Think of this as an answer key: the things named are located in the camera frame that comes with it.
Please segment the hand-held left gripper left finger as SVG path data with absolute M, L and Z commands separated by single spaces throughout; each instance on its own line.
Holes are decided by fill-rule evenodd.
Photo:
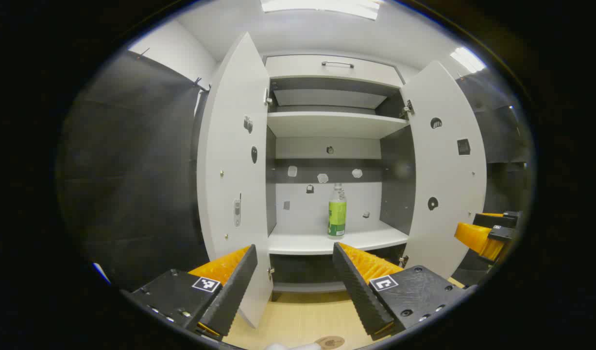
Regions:
M 257 248 L 247 245 L 189 272 L 169 269 L 122 294 L 161 323 L 223 338 L 230 332 L 257 265 Z

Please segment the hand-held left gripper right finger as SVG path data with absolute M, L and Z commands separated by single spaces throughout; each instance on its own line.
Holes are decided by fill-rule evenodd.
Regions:
M 333 246 L 333 265 L 365 332 L 378 340 L 443 315 L 474 293 L 426 266 L 401 268 L 342 242 Z

